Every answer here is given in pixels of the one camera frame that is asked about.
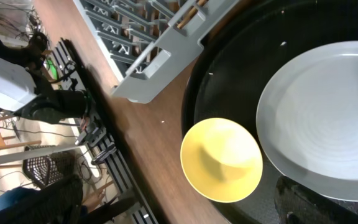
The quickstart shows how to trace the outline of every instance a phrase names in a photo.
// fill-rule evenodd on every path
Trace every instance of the round black tray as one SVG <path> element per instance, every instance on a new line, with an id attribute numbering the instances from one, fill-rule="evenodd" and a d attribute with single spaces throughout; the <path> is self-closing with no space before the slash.
<path id="1" fill-rule="evenodd" d="M 200 55 L 182 106 L 183 135 L 197 122 L 231 119 L 258 140 L 260 95 L 275 72 L 299 54 L 325 44 L 358 40 L 358 0 L 274 0 L 253 5 L 230 22 Z M 231 223 L 278 223 L 278 170 L 264 156 L 257 189 L 236 203 L 213 205 Z M 358 203 L 335 200 L 358 213 Z"/>

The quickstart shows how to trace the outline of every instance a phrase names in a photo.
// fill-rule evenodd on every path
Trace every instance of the yellow bowl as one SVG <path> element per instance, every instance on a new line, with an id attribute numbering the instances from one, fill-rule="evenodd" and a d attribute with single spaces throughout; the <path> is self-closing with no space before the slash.
<path id="1" fill-rule="evenodd" d="M 189 183 L 217 202 L 246 198 L 262 177 L 262 155 L 240 124 L 211 118 L 195 124 L 181 144 L 180 161 Z"/>

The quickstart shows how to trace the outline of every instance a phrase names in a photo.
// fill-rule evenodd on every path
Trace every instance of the gray plate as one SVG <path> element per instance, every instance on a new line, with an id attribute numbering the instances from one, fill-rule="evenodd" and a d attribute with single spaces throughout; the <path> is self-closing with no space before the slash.
<path id="1" fill-rule="evenodd" d="M 256 124 L 281 173 L 326 197 L 358 201 L 358 41 L 285 64 L 260 97 Z"/>

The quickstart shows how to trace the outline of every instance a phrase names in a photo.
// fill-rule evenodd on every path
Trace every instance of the black basket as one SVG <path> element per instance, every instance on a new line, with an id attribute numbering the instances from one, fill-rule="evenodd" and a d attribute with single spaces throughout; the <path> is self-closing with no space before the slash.
<path id="1" fill-rule="evenodd" d="M 26 146 L 28 150 L 42 150 L 54 146 Z M 23 173 L 40 189 L 71 175 L 74 172 L 74 156 L 69 152 L 57 152 L 23 160 Z"/>

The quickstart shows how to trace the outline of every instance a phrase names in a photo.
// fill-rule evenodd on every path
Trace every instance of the wooden table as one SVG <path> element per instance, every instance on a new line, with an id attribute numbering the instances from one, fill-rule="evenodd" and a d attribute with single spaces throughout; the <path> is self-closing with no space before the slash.
<path id="1" fill-rule="evenodd" d="M 131 103 L 107 93 L 118 82 L 72 0 L 35 0 L 53 45 L 61 37 L 75 46 L 116 118 L 147 184 L 170 223 L 226 223 L 209 201 L 187 182 L 180 164 L 181 103 L 194 62 L 152 102 Z"/>

